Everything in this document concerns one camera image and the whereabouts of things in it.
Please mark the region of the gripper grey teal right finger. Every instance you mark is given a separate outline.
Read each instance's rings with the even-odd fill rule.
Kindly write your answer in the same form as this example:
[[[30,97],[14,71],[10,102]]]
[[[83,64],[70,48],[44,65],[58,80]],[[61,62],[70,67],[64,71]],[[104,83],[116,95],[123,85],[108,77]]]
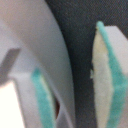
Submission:
[[[97,128],[128,128],[128,39],[117,26],[96,24],[92,64]]]

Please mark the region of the gripper grey teal left finger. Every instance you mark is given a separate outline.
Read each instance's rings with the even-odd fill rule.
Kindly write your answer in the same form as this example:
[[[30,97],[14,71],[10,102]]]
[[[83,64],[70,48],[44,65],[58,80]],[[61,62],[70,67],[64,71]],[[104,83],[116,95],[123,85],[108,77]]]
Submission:
[[[10,77],[16,82],[25,128],[56,128],[54,97],[40,70]]]

